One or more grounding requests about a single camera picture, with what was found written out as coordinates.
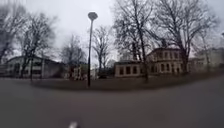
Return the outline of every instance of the grass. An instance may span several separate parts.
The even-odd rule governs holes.
[[[151,77],[148,83],[142,78],[123,78],[92,80],[91,87],[87,88],[87,81],[68,80],[36,80],[32,85],[38,88],[68,90],[68,91],[132,91],[132,90],[154,90],[169,88],[188,83],[214,78],[222,75],[223,72],[198,73],[188,76],[163,76]]]

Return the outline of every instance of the asphalt road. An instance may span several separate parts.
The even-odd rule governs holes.
[[[0,80],[0,128],[223,128],[224,76],[138,92],[66,92]]]

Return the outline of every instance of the lamp post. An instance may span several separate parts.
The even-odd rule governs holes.
[[[90,70],[91,70],[91,43],[92,43],[92,33],[93,33],[93,21],[97,19],[97,14],[95,12],[90,12],[88,14],[89,19],[91,20],[91,27],[90,27],[90,39],[89,39],[89,58],[88,58],[88,87],[91,85],[91,78],[90,78]]]

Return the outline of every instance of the roof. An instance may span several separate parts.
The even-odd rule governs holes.
[[[20,58],[23,58],[24,56],[16,56],[16,57],[13,57],[11,58],[10,60],[8,60],[6,62],[6,64],[12,60],[15,60],[15,59],[20,59]],[[35,56],[34,57],[35,59],[43,59],[45,62],[49,62],[49,63],[54,63],[54,64],[59,64],[59,65],[64,65],[64,63],[60,63],[60,62],[56,62],[56,61],[53,61],[51,59],[47,59],[47,58],[41,58],[41,57],[38,57],[38,56]]]
[[[121,61],[116,62],[115,65],[126,65],[126,64],[141,64],[141,61]]]
[[[179,48],[156,48],[152,50],[152,52],[149,53],[148,56],[158,51],[180,51],[180,49]]]

